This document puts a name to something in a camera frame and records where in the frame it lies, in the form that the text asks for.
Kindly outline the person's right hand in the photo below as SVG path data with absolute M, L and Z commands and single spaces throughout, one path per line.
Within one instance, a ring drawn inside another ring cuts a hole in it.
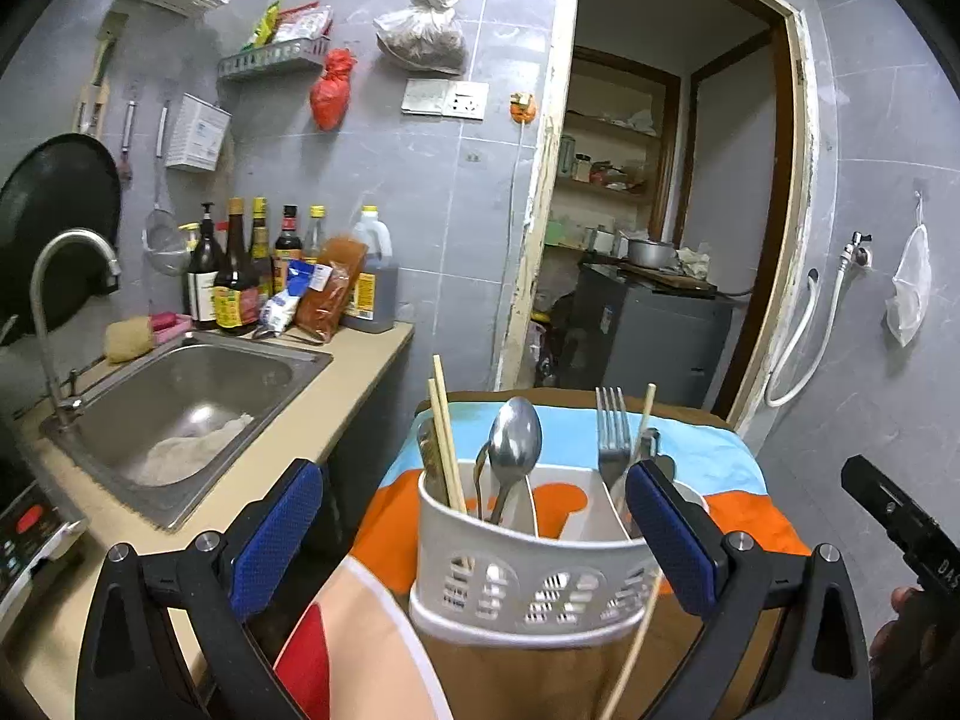
M 957 617 L 919 587 L 893 590 L 892 608 L 869 649 L 874 717 L 957 718 Z

